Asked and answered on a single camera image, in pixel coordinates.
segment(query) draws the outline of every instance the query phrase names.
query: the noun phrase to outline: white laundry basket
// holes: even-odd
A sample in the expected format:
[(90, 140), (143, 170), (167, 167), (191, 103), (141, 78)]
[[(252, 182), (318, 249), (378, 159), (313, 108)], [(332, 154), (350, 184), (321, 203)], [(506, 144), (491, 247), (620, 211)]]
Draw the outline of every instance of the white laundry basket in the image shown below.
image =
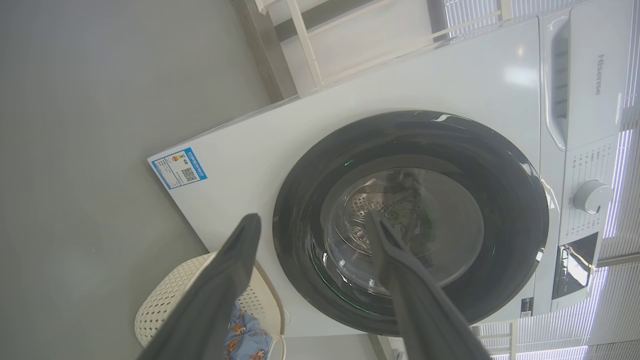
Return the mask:
[[(136, 337), (142, 346), (146, 347), (151, 342), (176, 304), (215, 256), (216, 253), (212, 252), (178, 265), (147, 297), (138, 310), (134, 324)], [(253, 267), (249, 286), (238, 302), (242, 309), (260, 321), (260, 327), (267, 330), (273, 338), (269, 357), (273, 345), (281, 341), (284, 360), (287, 353), (284, 342), (284, 310), (275, 289), (258, 262)]]

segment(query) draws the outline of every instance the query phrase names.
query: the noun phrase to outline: cartoon print fabric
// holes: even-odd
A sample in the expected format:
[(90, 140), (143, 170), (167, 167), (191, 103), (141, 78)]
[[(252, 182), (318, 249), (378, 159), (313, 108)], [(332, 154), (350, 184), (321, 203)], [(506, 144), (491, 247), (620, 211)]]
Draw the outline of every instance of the cartoon print fabric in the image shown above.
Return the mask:
[(258, 319), (245, 313), (236, 301), (231, 311), (229, 331), (225, 340), (225, 360), (265, 360), (271, 336), (260, 329)]

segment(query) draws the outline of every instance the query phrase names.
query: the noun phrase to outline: front-load washing machine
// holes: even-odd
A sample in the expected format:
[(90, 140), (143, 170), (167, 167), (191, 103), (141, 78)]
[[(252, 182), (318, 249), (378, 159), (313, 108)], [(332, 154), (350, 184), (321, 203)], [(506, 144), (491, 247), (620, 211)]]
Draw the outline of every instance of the front-load washing machine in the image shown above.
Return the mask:
[(261, 216), (257, 261), (288, 336), (399, 334), (371, 209), (469, 324), (556, 311), (588, 296), (598, 258), (631, 7), (436, 44), (148, 161), (209, 250)]

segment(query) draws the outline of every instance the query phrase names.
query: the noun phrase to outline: dial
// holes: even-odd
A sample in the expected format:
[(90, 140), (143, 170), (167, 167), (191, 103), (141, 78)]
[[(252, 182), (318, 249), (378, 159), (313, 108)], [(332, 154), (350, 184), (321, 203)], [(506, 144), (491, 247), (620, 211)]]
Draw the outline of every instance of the dial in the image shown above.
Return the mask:
[(601, 209), (606, 209), (613, 198), (611, 186), (597, 180), (590, 180), (573, 195), (573, 205), (587, 214), (597, 214)]

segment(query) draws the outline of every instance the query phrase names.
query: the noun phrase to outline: basket handle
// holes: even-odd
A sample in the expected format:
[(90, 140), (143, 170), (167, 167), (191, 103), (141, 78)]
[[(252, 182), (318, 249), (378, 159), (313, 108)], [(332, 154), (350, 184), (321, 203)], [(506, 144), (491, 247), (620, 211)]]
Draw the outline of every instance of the basket handle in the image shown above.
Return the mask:
[(269, 355), (267, 356), (267, 360), (271, 360), (271, 351), (273, 350), (273, 345), (277, 341), (280, 341), (282, 343), (282, 357), (280, 358), (280, 360), (285, 360), (287, 358), (287, 345), (284, 342), (284, 335), (278, 335), (278, 337), (277, 338), (273, 338), (273, 341), (271, 342), (271, 346), (269, 347)]

